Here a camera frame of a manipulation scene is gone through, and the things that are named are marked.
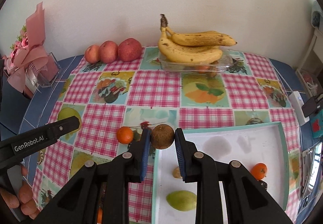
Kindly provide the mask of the person's left hand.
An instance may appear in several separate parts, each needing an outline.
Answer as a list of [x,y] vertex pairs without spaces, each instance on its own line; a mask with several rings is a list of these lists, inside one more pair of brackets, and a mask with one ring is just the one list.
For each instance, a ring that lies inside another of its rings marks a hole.
[[26,175],[21,164],[1,168],[1,211],[8,223],[31,223],[39,214]]

